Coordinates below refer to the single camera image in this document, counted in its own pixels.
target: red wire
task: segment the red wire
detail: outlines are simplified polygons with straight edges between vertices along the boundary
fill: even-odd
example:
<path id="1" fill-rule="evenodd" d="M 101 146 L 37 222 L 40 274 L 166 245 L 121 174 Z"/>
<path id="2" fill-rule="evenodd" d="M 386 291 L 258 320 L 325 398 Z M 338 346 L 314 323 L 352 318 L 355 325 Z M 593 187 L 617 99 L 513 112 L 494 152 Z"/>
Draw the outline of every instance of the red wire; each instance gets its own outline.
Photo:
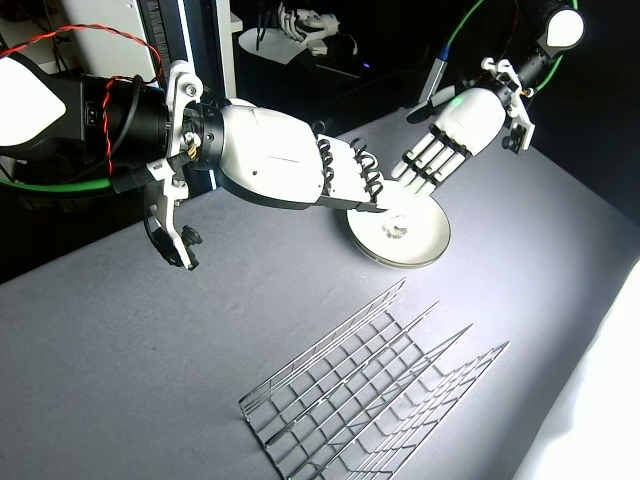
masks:
<path id="1" fill-rule="evenodd" d="M 162 58 L 160 57 L 160 53 L 158 52 L 158 50 L 153 45 L 149 45 L 147 42 L 145 42 L 141 38 L 136 37 L 135 35 L 132 35 L 127 32 L 121 32 L 120 30 L 116 30 L 113 27 L 100 25 L 99 23 L 63 25 L 62 27 L 57 28 L 52 32 L 40 33 L 38 35 L 34 35 L 26 42 L 19 43 L 17 45 L 14 45 L 11 48 L 7 48 L 5 50 L 0 51 L 0 59 L 3 59 L 4 57 L 9 56 L 12 53 L 20 52 L 25 48 L 27 48 L 28 46 L 39 42 L 40 40 L 55 37 L 60 33 L 70 32 L 72 30 L 88 30 L 88 29 L 104 30 L 105 32 L 109 32 L 114 35 L 120 35 L 121 37 L 128 38 L 129 40 L 133 40 L 134 42 L 142 45 L 143 47 L 148 48 L 155 57 L 156 71 L 155 71 L 155 76 L 151 80 L 143 82 L 145 85 L 148 85 L 150 83 L 157 81 L 162 76 Z M 113 87 L 113 85 L 117 80 L 132 81 L 133 79 L 131 77 L 114 75 L 109 79 L 109 81 L 107 81 L 107 84 L 105 85 L 105 88 L 104 88 L 105 90 L 104 97 L 102 99 L 102 130 L 104 132 L 104 137 L 105 137 L 105 157 L 107 159 L 107 172 L 109 173 L 109 175 L 113 175 L 114 166 L 113 166 L 113 162 L 111 161 L 111 140 L 109 138 L 109 114 L 107 113 L 107 107 L 109 106 L 109 101 L 111 100 L 111 88 Z"/>

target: white disk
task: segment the white disk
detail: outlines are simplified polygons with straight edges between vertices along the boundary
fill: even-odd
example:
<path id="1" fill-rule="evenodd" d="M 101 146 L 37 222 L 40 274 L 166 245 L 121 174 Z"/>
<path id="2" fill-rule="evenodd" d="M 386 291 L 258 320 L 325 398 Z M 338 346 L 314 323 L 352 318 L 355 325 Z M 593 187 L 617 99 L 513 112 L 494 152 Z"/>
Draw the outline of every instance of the white disk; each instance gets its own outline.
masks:
<path id="1" fill-rule="evenodd" d="M 382 213 L 347 211 L 351 235 L 365 254 L 392 267 L 417 268 L 444 253 L 451 227 L 434 199 L 387 180 L 379 204 L 391 207 Z"/>

